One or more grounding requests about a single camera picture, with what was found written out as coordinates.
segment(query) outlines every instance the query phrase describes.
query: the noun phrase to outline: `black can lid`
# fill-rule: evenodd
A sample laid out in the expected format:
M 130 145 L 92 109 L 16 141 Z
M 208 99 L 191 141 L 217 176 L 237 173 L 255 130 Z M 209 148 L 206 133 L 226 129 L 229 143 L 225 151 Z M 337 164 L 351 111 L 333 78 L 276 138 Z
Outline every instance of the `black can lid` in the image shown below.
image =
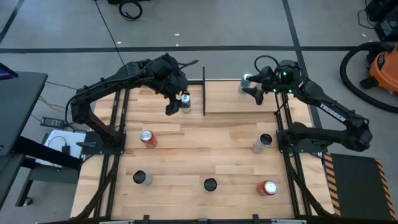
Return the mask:
M 260 136 L 260 141 L 263 144 L 271 144 L 272 138 L 271 138 L 271 136 L 269 134 L 262 134 Z
M 209 178 L 209 179 L 205 180 L 204 185 L 205 185 L 205 189 L 207 191 L 212 192 L 212 191 L 216 190 L 216 188 L 217 188 L 217 181 L 213 178 Z
M 147 176 L 146 176 L 145 172 L 142 171 L 142 170 L 139 170 L 139 171 L 137 171 L 137 172 L 134 174 L 134 176 L 132 177 L 132 179 L 135 181 L 135 183 L 137 183 L 137 184 L 142 184 L 142 183 L 145 181 L 146 177 L 147 177 Z

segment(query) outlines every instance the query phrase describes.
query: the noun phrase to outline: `red soda can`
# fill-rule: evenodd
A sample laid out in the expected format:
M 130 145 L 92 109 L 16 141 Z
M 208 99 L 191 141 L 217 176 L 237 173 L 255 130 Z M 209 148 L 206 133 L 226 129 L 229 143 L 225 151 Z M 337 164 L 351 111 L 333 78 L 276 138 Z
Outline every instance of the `red soda can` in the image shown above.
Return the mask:
M 145 144 L 147 148 L 155 148 L 157 145 L 157 140 L 156 137 L 154 136 L 154 133 L 149 130 L 144 130 L 141 132 L 140 135 L 141 141 Z
M 259 195 L 267 196 L 274 195 L 278 191 L 278 186 L 272 180 L 266 180 L 257 184 L 257 193 Z

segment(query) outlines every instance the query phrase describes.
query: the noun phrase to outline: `white paper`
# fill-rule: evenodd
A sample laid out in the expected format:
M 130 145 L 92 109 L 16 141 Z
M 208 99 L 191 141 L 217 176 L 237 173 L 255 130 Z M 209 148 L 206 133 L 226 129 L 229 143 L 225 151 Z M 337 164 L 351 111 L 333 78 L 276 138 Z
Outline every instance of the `white paper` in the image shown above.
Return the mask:
M 57 136 L 62 136 L 67 141 L 67 145 L 70 147 L 70 155 L 76 158 L 80 158 L 81 155 L 81 147 L 76 145 L 77 142 L 84 142 L 86 134 L 84 133 L 73 133 L 71 131 L 61 131 L 61 130 L 53 130 L 49 134 L 46 142 L 44 143 L 45 146 L 50 147 L 54 150 L 62 152 L 62 147 L 65 146 L 65 141 L 63 138 L 55 138 Z M 36 159 L 36 162 L 52 166 L 51 162 L 44 161 L 42 159 Z M 60 165 L 54 164 L 53 166 L 61 168 Z

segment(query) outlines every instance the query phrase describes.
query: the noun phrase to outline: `desk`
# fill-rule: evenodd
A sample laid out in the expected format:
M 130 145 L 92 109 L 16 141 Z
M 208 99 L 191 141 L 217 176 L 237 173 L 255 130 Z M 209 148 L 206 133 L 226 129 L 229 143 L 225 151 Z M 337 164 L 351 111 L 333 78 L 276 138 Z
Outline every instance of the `desk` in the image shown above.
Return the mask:
M 19 78 L 0 81 L 0 208 L 19 168 L 35 166 L 30 159 L 25 159 L 25 155 L 76 170 L 81 163 L 77 158 L 20 136 L 44 88 L 47 74 L 18 72 L 18 75 Z
M 294 216 L 284 159 L 275 136 L 275 96 L 264 95 L 263 105 L 257 106 L 253 98 L 238 93 L 238 85 L 237 81 L 206 81 L 206 116 L 201 85 L 188 87 L 191 112 L 172 116 L 164 114 L 168 100 L 152 90 L 143 87 L 130 91 L 126 150 L 120 158 L 112 220 L 141 220 L 143 215 L 150 215 L 151 220 Z M 95 108 L 95 114 L 108 124 L 113 99 L 114 95 L 106 96 Z M 291 99 L 289 105 L 293 121 L 311 125 L 306 104 Z M 156 149 L 146 149 L 141 143 L 143 129 L 154 132 Z M 262 154 L 253 154 L 251 146 L 262 133 L 273 137 L 272 145 Z M 83 164 L 71 217 L 78 215 L 96 192 L 102 161 L 103 156 L 93 156 Z M 333 213 L 321 160 L 302 154 L 301 161 L 307 187 Z M 139 169 L 153 175 L 152 185 L 134 183 L 132 175 Z M 207 194 L 203 181 L 210 177 L 217 180 L 218 188 Z M 275 181 L 279 189 L 273 196 L 261 197 L 256 184 L 266 179 Z M 297 186 L 296 191 L 300 212 L 304 213 Z M 105 192 L 100 215 L 105 214 L 107 199 Z

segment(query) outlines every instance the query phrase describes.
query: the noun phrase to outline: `power strip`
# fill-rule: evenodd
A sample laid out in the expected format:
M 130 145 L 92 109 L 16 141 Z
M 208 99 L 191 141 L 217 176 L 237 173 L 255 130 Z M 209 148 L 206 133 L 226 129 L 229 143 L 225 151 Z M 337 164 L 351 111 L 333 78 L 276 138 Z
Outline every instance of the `power strip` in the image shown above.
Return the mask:
M 62 119 L 43 117 L 40 125 L 63 130 L 65 128 L 65 121 Z

